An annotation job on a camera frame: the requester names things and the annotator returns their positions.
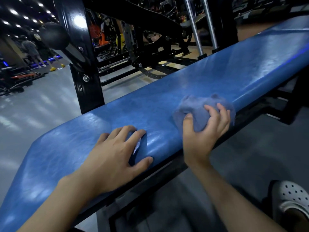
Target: finger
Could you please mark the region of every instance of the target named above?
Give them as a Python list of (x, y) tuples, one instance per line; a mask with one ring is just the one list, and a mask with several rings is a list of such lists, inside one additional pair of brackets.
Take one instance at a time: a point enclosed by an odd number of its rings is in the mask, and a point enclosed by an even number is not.
[(114, 139), (118, 133), (122, 130), (123, 127), (119, 127), (119, 128), (116, 128), (114, 129), (111, 134), (109, 135), (109, 137), (107, 138), (107, 140), (110, 140), (110, 139)]
[(220, 115), (221, 115), (221, 119), (220, 119), (220, 123), (218, 126), (218, 132), (222, 133), (222, 131), (224, 130), (224, 128), (226, 127), (226, 125), (229, 123), (229, 115), (227, 114), (227, 110), (225, 109), (225, 107), (218, 103), (217, 107), (220, 111)]
[(118, 133), (117, 135), (117, 139), (121, 140), (121, 141), (125, 141), (129, 132), (135, 132), (136, 128), (133, 125), (126, 125), (123, 126), (122, 130)]
[(142, 136), (144, 136), (146, 133), (146, 131), (144, 129), (140, 129), (135, 131), (131, 137), (129, 137), (129, 139), (126, 141), (127, 144), (129, 144), (133, 149), (136, 147), (136, 144), (138, 143), (138, 141), (142, 138)]
[(230, 111), (230, 110), (227, 110), (227, 114), (228, 114), (228, 117), (229, 117), (229, 122), (228, 122), (228, 124), (225, 126), (225, 128), (223, 129), (223, 131), (221, 132), (220, 136), (222, 136), (223, 134), (225, 134), (225, 133), (229, 130), (229, 128), (230, 128), (230, 123), (231, 123), (230, 113), (231, 113), (231, 111)]
[(183, 129), (183, 136), (188, 136), (194, 133), (194, 128), (193, 128), (193, 116), (191, 113), (188, 113), (182, 123), (182, 129)]
[(97, 141), (97, 143), (95, 144), (95, 146), (98, 145), (98, 144), (100, 144), (100, 143), (102, 143), (102, 142), (104, 142), (104, 141), (107, 139), (108, 136), (109, 136), (109, 133), (103, 133), (103, 134), (101, 134), (100, 137), (98, 138), (98, 141)]
[(152, 157), (146, 157), (144, 159), (142, 159), (141, 161), (139, 161), (136, 165), (134, 165), (133, 167), (130, 168), (130, 178), (131, 180), (136, 178), (138, 175), (140, 175), (142, 172), (146, 171), (147, 168), (151, 165), (151, 163), (153, 162), (153, 158)]
[(210, 118), (207, 122), (206, 128), (203, 130), (203, 132), (217, 132), (218, 125), (220, 123), (220, 114), (214, 109), (212, 106), (205, 105), (204, 108), (209, 112)]

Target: blue towel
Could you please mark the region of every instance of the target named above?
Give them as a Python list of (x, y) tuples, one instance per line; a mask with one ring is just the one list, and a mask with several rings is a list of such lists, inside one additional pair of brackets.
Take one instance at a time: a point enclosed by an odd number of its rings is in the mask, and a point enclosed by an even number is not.
[(193, 126), (195, 132), (202, 131), (210, 118), (210, 114), (205, 110), (204, 105), (210, 105), (219, 112), (217, 103), (222, 104), (227, 110), (230, 110), (231, 124), (235, 122), (235, 108), (232, 103), (228, 102), (225, 98), (213, 94), (210, 98), (194, 97), (192, 95), (185, 96), (176, 111), (173, 114), (174, 121), (182, 136), (182, 123), (184, 117), (191, 113), (193, 116)]

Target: blue vinyl upholstery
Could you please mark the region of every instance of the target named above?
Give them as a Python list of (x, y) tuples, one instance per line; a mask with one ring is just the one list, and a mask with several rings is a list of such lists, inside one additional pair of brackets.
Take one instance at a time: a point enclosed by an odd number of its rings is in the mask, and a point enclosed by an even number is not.
[(145, 129), (147, 145), (140, 147), (135, 162), (152, 156), (154, 166), (182, 148), (172, 112), (183, 96), (217, 93), (239, 111), (289, 79), (309, 65), (308, 27), (308, 16), (290, 19), (39, 137), (0, 208), (0, 231), (16, 231), (57, 182), (83, 163), (101, 133), (128, 124)]

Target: person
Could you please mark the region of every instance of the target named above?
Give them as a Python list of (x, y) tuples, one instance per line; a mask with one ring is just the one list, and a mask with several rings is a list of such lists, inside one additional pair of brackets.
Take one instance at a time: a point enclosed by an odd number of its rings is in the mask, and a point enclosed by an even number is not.
[(26, 51), (27, 54), (29, 54), (33, 61), (37, 63), (39, 68), (41, 68), (40, 62), (43, 64), (44, 67), (46, 67), (43, 60), (41, 59), (36, 44), (34, 44), (32, 41), (27, 40), (24, 35), (22, 35), (20, 39), (23, 41), (21, 43), (21, 47), (23, 48), (23, 50)]
[(57, 69), (52, 65), (52, 62), (49, 60), (49, 58), (54, 58), (54, 60), (58, 62), (62, 68), (64, 68), (65, 65), (59, 61), (59, 59), (56, 57), (56, 54), (47, 46), (45, 46), (45, 44), (41, 41), (40, 35), (35, 33), (33, 36), (38, 46), (39, 54), (43, 60), (46, 60), (46, 62), (50, 65), (50, 71), (55, 71)]
[[(221, 104), (217, 107), (219, 113), (205, 105), (211, 117), (202, 132), (194, 132), (191, 114), (185, 117), (185, 163), (203, 185), (229, 232), (284, 232), (279, 224), (253, 206), (212, 167), (210, 152), (230, 124), (230, 111)], [(134, 133), (126, 140), (129, 132)], [(128, 164), (137, 142), (145, 133), (145, 130), (124, 126), (110, 134), (102, 134), (80, 168), (59, 181), (52, 194), (18, 231), (67, 231), (87, 202), (117, 189), (147, 170), (153, 161), (150, 156), (133, 167)]]

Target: ceiling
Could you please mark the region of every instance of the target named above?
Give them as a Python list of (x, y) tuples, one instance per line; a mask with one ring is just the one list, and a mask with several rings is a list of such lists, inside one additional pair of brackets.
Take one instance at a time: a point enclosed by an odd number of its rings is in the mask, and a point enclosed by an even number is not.
[(57, 22), (52, 0), (0, 0), (1, 33), (20, 37), (46, 22)]

